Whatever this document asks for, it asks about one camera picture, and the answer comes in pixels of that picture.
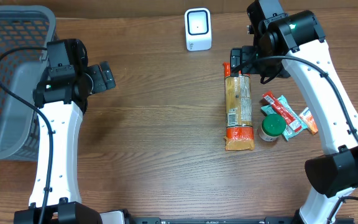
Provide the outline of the green lidded Knorr tub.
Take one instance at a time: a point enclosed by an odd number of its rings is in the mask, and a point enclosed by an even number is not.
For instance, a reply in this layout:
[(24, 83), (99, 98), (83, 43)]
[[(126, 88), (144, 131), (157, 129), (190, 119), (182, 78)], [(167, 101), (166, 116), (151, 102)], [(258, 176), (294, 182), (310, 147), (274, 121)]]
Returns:
[(269, 114), (264, 118), (257, 132), (262, 140), (272, 142), (278, 139), (286, 126), (287, 124), (282, 116)]

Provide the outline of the orange pasta packet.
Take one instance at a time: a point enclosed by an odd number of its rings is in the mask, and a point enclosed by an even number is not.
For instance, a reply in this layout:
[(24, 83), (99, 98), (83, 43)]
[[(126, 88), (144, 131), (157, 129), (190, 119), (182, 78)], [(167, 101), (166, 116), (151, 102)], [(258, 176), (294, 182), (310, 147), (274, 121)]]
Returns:
[(226, 103), (226, 151), (254, 150), (250, 76), (231, 75), (230, 63), (224, 62)]

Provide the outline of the small orange sachet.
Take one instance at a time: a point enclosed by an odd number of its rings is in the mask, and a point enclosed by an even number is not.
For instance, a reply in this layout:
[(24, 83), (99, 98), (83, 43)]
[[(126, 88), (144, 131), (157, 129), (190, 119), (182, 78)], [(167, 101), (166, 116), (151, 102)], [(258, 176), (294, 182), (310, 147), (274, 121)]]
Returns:
[(311, 111), (308, 107), (306, 107), (300, 114), (300, 119), (307, 125), (308, 131), (311, 134), (316, 134), (318, 132), (318, 127), (314, 121), (314, 118), (311, 114)]

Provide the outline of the red stick snack packet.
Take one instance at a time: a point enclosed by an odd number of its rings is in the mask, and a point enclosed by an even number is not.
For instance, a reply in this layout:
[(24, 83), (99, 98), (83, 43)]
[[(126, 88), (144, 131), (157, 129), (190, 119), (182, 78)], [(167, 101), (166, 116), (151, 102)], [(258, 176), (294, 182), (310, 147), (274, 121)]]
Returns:
[(273, 110), (282, 116), (289, 126), (289, 128), (297, 133), (302, 130), (303, 126), (299, 119), (295, 117), (293, 113), (291, 113), (283, 103), (281, 103), (271, 91), (268, 91), (263, 94), (263, 98), (269, 103), (269, 105), (273, 108)]

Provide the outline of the teal snack packet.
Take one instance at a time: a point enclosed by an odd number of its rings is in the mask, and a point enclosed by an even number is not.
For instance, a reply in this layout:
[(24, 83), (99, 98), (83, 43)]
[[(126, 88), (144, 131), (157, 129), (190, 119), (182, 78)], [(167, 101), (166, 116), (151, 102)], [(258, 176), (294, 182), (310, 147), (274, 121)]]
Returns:
[(274, 110), (273, 106), (271, 105), (271, 103), (273, 103), (273, 99), (276, 99), (295, 118), (296, 126), (292, 124), (291, 125), (287, 124), (285, 126), (284, 132), (282, 133), (286, 141), (288, 141), (292, 137), (295, 137), (300, 132), (302, 132), (302, 130), (307, 128), (307, 125), (300, 119), (298, 115), (295, 114), (295, 112), (288, 104), (287, 99), (283, 95), (276, 98), (275, 96), (270, 94), (269, 96), (264, 96), (264, 99), (268, 102), (268, 105), (262, 106), (261, 110), (266, 116), (270, 114), (277, 114), (277, 112)]

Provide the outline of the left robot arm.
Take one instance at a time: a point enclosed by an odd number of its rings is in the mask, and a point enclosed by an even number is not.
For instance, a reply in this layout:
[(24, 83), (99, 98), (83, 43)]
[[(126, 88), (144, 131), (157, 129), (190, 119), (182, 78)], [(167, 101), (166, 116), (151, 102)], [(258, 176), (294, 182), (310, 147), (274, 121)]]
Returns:
[(34, 188), (14, 223), (129, 222), (126, 211), (99, 213), (82, 204), (78, 188), (78, 136), (88, 97), (116, 84), (107, 62), (88, 64), (78, 39), (48, 42), (48, 63), (33, 99), (39, 110), (39, 153)]

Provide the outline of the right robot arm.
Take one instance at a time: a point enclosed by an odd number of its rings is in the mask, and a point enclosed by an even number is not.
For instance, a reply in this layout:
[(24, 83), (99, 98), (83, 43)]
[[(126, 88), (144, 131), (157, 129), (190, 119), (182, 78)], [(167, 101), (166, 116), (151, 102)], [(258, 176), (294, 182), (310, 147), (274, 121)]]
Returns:
[(336, 223), (341, 205), (358, 188), (358, 113), (331, 60), (326, 36), (311, 11), (288, 15), (278, 1), (248, 8), (250, 53), (236, 55), (233, 75), (256, 73), (262, 82), (292, 77), (318, 127), (323, 154), (305, 162), (311, 189), (286, 223)]

